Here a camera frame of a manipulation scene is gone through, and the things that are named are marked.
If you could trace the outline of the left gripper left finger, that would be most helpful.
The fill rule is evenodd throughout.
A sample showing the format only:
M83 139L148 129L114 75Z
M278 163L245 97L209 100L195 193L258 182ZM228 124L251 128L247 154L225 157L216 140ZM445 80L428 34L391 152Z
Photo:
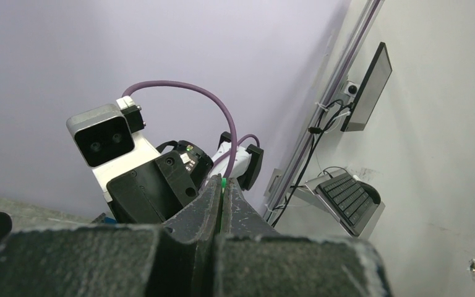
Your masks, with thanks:
M0 296L211 296L223 180L165 224L30 228L0 245Z

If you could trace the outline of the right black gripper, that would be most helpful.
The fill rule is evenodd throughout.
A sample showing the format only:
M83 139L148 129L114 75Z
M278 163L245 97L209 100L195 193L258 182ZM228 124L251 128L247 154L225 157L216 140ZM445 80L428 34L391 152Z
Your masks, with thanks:
M163 153L166 147L169 152ZM157 147L161 156L109 181L108 205L118 223L163 223L190 204L214 166L201 148L186 140Z

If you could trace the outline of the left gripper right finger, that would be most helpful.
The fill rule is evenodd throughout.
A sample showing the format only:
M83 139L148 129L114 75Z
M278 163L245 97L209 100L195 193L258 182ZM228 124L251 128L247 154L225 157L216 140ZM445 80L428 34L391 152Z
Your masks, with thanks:
M216 296L390 296L373 245L348 236L277 233L227 179L225 232L215 238Z

